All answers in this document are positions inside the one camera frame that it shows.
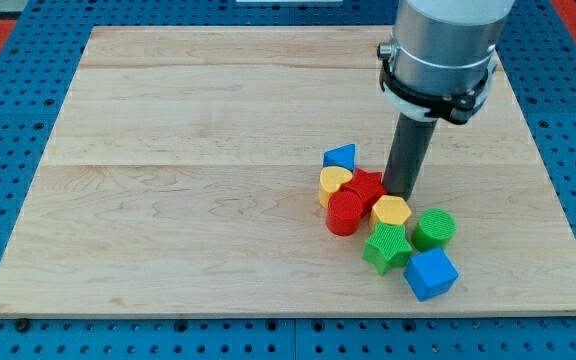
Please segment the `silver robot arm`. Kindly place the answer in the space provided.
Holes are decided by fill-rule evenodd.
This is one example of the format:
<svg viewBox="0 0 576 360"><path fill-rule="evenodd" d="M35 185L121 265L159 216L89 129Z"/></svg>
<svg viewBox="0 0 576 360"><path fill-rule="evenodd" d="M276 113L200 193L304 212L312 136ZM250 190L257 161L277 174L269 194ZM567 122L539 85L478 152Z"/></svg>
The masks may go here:
<svg viewBox="0 0 576 360"><path fill-rule="evenodd" d="M513 0L401 0L394 77L423 94L452 96L484 77Z"/></svg>

